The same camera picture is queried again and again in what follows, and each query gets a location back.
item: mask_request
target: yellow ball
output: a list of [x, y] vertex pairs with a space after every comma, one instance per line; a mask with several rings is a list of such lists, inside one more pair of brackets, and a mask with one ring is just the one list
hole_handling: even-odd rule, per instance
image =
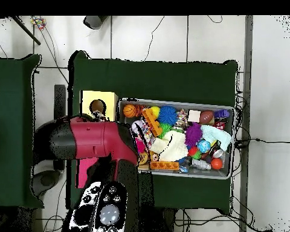
[[152, 113], [155, 116], [155, 119], [157, 119], [159, 117], [160, 108], [154, 106], [154, 107], [151, 107], [150, 109], [152, 110]]

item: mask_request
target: orange toy block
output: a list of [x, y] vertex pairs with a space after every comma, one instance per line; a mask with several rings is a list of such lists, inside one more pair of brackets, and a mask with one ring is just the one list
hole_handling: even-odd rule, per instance
[[179, 163], [156, 161], [156, 162], [150, 163], [150, 168], [151, 169], [179, 170]]
[[160, 134], [162, 134], [162, 128], [159, 127], [159, 122], [155, 121], [155, 118], [153, 117], [152, 114], [152, 110], [151, 109], [144, 109], [142, 111], [142, 115], [143, 117], [146, 119], [149, 127], [151, 128], [152, 133], [154, 134], [154, 136], [159, 136]]

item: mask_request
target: metal pole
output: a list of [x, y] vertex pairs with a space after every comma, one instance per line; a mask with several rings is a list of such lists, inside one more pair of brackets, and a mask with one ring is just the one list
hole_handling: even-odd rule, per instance
[[36, 37], [29, 31], [28, 28], [17, 18], [16, 16], [12, 16], [13, 20], [38, 44], [41, 45], [41, 42], [36, 39]]
[[[250, 88], [251, 88], [251, 59], [253, 53], [253, 16], [246, 15], [246, 29], [245, 29], [245, 63], [244, 63], [244, 83], [243, 83], [243, 97], [246, 100], [247, 106], [243, 111], [242, 127], [249, 132], [250, 129]], [[247, 140], [248, 134], [242, 129], [242, 139]], [[248, 153], [249, 148], [242, 149], [242, 167], [240, 173], [240, 205], [239, 213], [243, 216], [244, 221], [247, 222], [247, 195], [248, 195]], [[240, 231], [246, 232], [247, 226], [240, 221]]]

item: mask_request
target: green table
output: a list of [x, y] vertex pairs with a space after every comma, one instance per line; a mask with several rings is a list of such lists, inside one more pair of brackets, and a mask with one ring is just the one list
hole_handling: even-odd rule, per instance
[[31, 80], [40, 55], [0, 59], [0, 206], [38, 208], [30, 190], [33, 142]]
[[[80, 90], [111, 91], [120, 98], [143, 98], [234, 106], [237, 63], [131, 62], [89, 59], [76, 51], [69, 60], [68, 113], [78, 114]], [[71, 206], [79, 198], [72, 162]], [[156, 207], [218, 208], [230, 212], [231, 179], [153, 176]]]

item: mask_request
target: toy bin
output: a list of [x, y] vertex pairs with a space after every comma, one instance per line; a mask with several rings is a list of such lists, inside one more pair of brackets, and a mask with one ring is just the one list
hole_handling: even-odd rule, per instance
[[119, 99], [117, 103], [117, 117], [116, 120], [121, 123], [129, 123], [130, 125], [138, 118], [127, 118], [123, 114], [123, 108], [126, 104], [133, 105], [144, 105], [144, 106], [173, 106], [177, 111], [184, 109], [188, 110], [196, 110], [196, 111], [218, 111], [220, 109], [226, 109], [230, 116], [227, 118], [227, 122], [225, 124], [224, 131], [228, 132], [231, 135], [231, 143], [228, 146], [227, 151], [225, 152], [222, 160], [224, 165], [220, 170], [198, 170], [198, 169], [189, 169], [187, 173], [179, 172], [178, 168], [170, 168], [166, 170], [163, 169], [151, 169], [150, 166], [153, 165], [145, 165], [139, 166], [139, 172], [152, 172], [153, 175], [170, 175], [170, 176], [180, 176], [180, 177], [191, 177], [191, 178], [208, 178], [208, 179], [228, 179], [231, 176], [231, 171], [233, 169], [233, 157], [234, 157], [234, 138], [235, 138], [235, 121], [236, 121], [236, 111], [232, 107], [228, 106], [216, 106], [216, 105], [202, 105], [195, 103], [179, 103], [172, 101], [158, 101], [158, 100], [142, 100], [142, 99], [130, 99], [130, 98], [122, 98]]

